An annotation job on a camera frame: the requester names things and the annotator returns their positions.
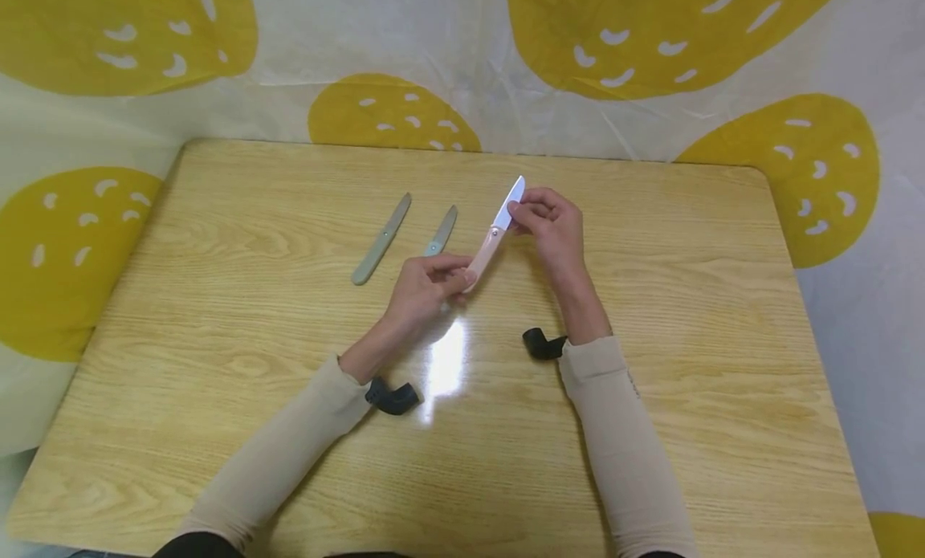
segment finger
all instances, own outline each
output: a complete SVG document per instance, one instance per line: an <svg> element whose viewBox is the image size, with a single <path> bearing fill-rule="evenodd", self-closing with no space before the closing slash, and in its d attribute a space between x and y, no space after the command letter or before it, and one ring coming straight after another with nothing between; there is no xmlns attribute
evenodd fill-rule
<svg viewBox="0 0 925 558"><path fill-rule="evenodd" d="M557 209L557 207L574 206L572 201L547 187L535 187L524 191L521 203L536 203L547 206L550 210Z"/></svg>
<svg viewBox="0 0 925 558"><path fill-rule="evenodd" d="M528 228L534 234L541 228L543 223L547 222L545 218L533 212L529 205L521 205L517 201L510 201L507 204L507 211L511 213L511 216L515 218L518 224Z"/></svg>
<svg viewBox="0 0 925 558"><path fill-rule="evenodd" d="M537 217L548 218L549 221L552 221L552 216L555 213L554 210L549 209L548 206L542 203L521 203L521 205L529 206L530 211L533 211Z"/></svg>
<svg viewBox="0 0 925 558"><path fill-rule="evenodd" d="M531 232L524 225L519 224L517 221L511 222L511 230L515 231L515 235L530 235Z"/></svg>
<svg viewBox="0 0 925 558"><path fill-rule="evenodd" d="M444 282L437 283L437 285L442 291L443 298L446 299L453 295L461 294L473 283L475 283L475 272L464 271L463 273L449 275Z"/></svg>
<svg viewBox="0 0 925 558"><path fill-rule="evenodd" d="M452 271L456 268L469 267L472 258L469 255L451 255L450 253L441 253L440 255L424 256L421 259L421 265L428 273L434 271Z"/></svg>

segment person's right hand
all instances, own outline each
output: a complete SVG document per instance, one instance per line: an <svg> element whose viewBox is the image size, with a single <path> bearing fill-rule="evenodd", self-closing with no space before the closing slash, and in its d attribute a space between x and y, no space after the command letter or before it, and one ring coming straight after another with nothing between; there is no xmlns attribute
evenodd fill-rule
<svg viewBox="0 0 925 558"><path fill-rule="evenodd" d="M517 234L536 237L536 252L554 287L586 278L582 213L572 201L552 189L535 188L526 190L520 203L510 201L507 210Z"/></svg>
<svg viewBox="0 0 925 558"><path fill-rule="evenodd" d="M562 320L573 345L613 335L607 312L585 267L585 230L573 202L552 189L528 189L507 210L517 234L536 237L536 252L559 301Z"/></svg>

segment wooden table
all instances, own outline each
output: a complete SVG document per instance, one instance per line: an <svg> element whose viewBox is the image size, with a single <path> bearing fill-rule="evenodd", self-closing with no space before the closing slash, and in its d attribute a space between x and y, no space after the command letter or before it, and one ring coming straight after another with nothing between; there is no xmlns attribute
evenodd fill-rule
<svg viewBox="0 0 925 558"><path fill-rule="evenodd" d="M446 209L475 252L517 174L585 211L586 256L704 556L875 556L765 179L752 169L202 141L188 145L8 518L150 554L264 420L385 306ZM395 242L349 282L410 191ZM287 505L270 554L603 556L576 417L520 336L561 331L529 239L389 371Z"/></svg>

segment yellow circle print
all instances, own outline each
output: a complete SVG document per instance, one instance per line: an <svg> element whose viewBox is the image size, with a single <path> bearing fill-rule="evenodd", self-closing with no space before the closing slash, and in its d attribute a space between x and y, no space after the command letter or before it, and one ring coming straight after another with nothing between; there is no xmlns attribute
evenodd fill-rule
<svg viewBox="0 0 925 558"><path fill-rule="evenodd" d="M430 90L389 75L353 75L321 91L308 113L312 143L480 151L472 128Z"/></svg>
<svg viewBox="0 0 925 558"><path fill-rule="evenodd" d="M870 526L882 558L925 556L925 518L872 511Z"/></svg>
<svg viewBox="0 0 925 558"><path fill-rule="evenodd" d="M0 341L77 361L160 184L140 170L91 167L14 194L0 210Z"/></svg>
<svg viewBox="0 0 925 558"><path fill-rule="evenodd" d="M864 231L880 157L864 114L835 96L799 95L720 126L677 158L767 175L793 266L835 259Z"/></svg>
<svg viewBox="0 0 925 558"><path fill-rule="evenodd" d="M599 100L699 90L829 0L507 0L517 51L553 88Z"/></svg>
<svg viewBox="0 0 925 558"><path fill-rule="evenodd" d="M241 75L257 47L251 0L0 0L0 34L1 72L64 95L152 95Z"/></svg>

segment hand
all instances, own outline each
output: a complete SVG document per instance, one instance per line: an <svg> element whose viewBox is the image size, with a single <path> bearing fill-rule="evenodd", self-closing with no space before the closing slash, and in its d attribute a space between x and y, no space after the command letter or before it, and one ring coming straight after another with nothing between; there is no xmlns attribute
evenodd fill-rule
<svg viewBox="0 0 925 558"><path fill-rule="evenodd" d="M445 301L462 301L463 290L475 283L475 273L465 268L471 262L460 255L405 261L382 319L344 352L340 369L361 385L369 383L404 340L440 314Z"/></svg>
<svg viewBox="0 0 925 558"><path fill-rule="evenodd" d="M520 203L508 203L507 210L516 234L536 237L536 252L554 288L585 280L585 231L576 205L552 189L535 188L526 190Z"/></svg>
<svg viewBox="0 0 925 558"><path fill-rule="evenodd" d="M536 237L536 252L559 301L568 340L581 345L613 335L585 267L585 230L578 207L552 189L528 189L521 202L508 203L507 210L515 219L516 234Z"/></svg>
<svg viewBox="0 0 925 558"><path fill-rule="evenodd" d="M475 273L465 268L470 263L470 256L449 254L408 259L382 319L405 336L419 332L445 301L462 302L463 290L475 283Z"/></svg>

